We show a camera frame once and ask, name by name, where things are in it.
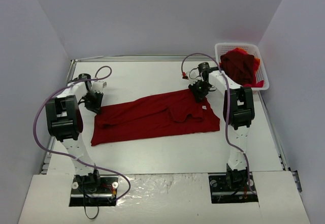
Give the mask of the red t shirt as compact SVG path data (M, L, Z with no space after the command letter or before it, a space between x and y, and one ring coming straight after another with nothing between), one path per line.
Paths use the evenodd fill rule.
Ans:
M102 107L91 145L219 130L220 119L207 99L196 102L185 89Z

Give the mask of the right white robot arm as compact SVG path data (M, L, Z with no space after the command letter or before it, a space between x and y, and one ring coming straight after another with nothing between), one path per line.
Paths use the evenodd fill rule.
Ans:
M218 67L210 67L207 62L184 73L183 78L189 80L188 87L198 102L215 90L224 96L225 137L230 146L225 183L229 189L237 190L243 185L249 172L246 160L247 139L255 117L252 89L234 82L224 71L220 71Z

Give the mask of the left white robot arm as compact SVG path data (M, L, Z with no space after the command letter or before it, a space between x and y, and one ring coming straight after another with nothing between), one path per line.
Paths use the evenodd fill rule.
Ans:
M45 105L49 134L61 142L75 168L75 182L91 193L99 191L102 179L90 158L82 138L83 120L79 103L95 114L101 113L105 81L94 81L89 74L80 74L61 93Z

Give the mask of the white plastic basket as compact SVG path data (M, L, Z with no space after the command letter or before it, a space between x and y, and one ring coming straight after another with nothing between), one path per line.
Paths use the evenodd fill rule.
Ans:
M254 91L269 88L262 56L256 45L217 43L215 55L221 69L234 82L251 87Z

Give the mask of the dark red shirt in basket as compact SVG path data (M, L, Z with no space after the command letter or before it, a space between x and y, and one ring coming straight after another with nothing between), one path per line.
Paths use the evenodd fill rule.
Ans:
M234 82L253 86L256 83L255 57L239 50L231 50L220 57L220 67Z

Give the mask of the orange shirt in basket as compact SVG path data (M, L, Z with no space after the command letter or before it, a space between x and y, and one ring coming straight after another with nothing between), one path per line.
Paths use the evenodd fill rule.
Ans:
M232 50L232 52L235 66L233 80L243 86L263 87L264 80L258 81L256 78L260 60L239 47Z

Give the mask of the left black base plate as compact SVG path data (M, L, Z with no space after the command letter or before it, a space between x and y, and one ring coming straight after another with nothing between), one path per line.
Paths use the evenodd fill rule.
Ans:
M96 187L84 185L74 177L70 193L70 207L111 207L116 206L117 189L116 176L102 176Z

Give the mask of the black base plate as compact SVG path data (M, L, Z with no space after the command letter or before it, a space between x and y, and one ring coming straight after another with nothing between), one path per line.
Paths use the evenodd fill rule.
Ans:
M208 179L212 204L243 204L258 202L257 194L252 193L252 191L256 191L252 174L250 174L250 181L244 183L240 180L239 186L235 186L234 189L231 189L228 185L225 174L209 174Z
M96 187L84 185L74 177L70 193L70 207L111 207L116 206L117 189L116 176L102 176Z

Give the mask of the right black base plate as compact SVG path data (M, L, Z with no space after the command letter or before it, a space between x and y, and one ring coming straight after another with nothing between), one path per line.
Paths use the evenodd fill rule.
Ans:
M239 186L235 186L234 189L231 189L228 185L225 174L209 174L208 179L212 204L243 204L258 202L257 194L252 193L252 191L256 191L252 174L250 174L250 181L244 183L240 180Z

